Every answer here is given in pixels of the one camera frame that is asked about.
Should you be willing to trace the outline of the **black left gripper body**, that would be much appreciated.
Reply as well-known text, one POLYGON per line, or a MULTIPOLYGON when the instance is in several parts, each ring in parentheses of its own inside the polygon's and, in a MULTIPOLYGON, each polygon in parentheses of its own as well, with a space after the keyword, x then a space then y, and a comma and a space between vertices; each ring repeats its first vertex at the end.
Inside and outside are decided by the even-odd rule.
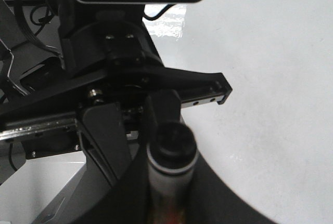
POLYGON ((68 79, 55 57, 21 76, 19 85, 1 78, 1 143, 23 142, 27 157, 69 152, 81 132, 75 110, 118 102, 126 133, 137 130, 149 93, 175 90, 181 107, 223 104, 232 88, 222 73, 199 73, 159 65, 111 65, 68 79))

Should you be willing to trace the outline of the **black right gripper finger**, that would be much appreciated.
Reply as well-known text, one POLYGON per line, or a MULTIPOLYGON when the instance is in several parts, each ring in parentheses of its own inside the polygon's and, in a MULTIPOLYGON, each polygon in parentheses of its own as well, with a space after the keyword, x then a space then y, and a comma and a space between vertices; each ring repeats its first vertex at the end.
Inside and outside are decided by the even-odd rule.
POLYGON ((120 104, 96 104, 77 108, 75 113, 85 154, 114 187, 132 162, 120 104))
POLYGON ((151 156, 183 156, 186 125, 181 122, 181 100, 175 90, 149 93, 142 116, 142 142, 151 156))

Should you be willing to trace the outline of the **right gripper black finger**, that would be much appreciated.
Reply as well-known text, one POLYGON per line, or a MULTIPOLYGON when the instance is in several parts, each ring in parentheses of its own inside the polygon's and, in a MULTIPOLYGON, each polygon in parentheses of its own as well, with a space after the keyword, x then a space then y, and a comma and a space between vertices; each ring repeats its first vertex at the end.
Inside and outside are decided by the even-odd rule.
POLYGON ((275 223, 233 192, 198 153, 186 201, 187 223, 275 223))
POLYGON ((145 223, 149 197, 146 146, 139 146, 123 177, 111 187, 91 158, 57 223, 145 223))

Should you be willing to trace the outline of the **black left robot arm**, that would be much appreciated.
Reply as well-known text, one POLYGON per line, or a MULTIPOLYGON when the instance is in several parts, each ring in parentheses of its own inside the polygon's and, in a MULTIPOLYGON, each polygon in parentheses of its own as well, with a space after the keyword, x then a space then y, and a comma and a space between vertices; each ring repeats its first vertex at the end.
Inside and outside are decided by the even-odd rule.
POLYGON ((222 73, 168 68, 144 20, 145 8, 201 0, 13 0, 2 2, 1 143, 27 158, 78 146, 99 163, 130 161, 135 142, 165 141, 163 157, 192 157, 181 109, 223 104, 222 73))

